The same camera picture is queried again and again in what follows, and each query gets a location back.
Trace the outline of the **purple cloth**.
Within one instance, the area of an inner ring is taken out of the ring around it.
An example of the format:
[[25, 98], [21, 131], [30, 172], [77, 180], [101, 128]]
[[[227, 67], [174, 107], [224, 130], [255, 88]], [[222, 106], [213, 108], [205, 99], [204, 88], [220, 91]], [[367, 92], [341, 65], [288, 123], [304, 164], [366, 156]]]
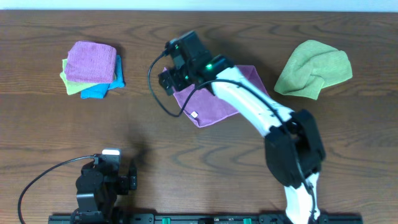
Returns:
[[[237, 65], [240, 72], [258, 89], [268, 95], [268, 92], [253, 65]], [[218, 123], [239, 112], [227, 102], [212, 95], [206, 88], [197, 90], [188, 101], [183, 113], [198, 128], [204, 128]]]

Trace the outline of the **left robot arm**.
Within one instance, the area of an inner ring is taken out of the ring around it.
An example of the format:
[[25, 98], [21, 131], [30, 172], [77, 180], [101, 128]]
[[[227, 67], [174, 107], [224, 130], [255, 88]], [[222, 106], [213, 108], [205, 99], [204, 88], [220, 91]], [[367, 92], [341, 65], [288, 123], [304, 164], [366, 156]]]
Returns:
[[132, 160], [127, 175], [119, 175], [120, 156], [95, 154], [76, 180], [76, 199], [82, 223], [111, 223], [119, 195], [137, 189], [137, 167]]

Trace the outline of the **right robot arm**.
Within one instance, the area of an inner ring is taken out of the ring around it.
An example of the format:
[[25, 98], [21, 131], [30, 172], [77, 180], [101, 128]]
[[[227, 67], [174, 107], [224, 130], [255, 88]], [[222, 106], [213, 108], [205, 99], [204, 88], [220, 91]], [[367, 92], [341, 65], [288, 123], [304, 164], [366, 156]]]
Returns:
[[253, 85], [240, 69], [222, 55], [163, 51], [173, 67], [159, 75], [162, 88], [172, 94], [194, 86], [207, 88], [241, 113], [264, 138], [266, 164], [285, 189], [285, 214], [291, 223], [315, 223], [320, 217], [317, 181], [325, 158], [314, 117], [294, 112]]

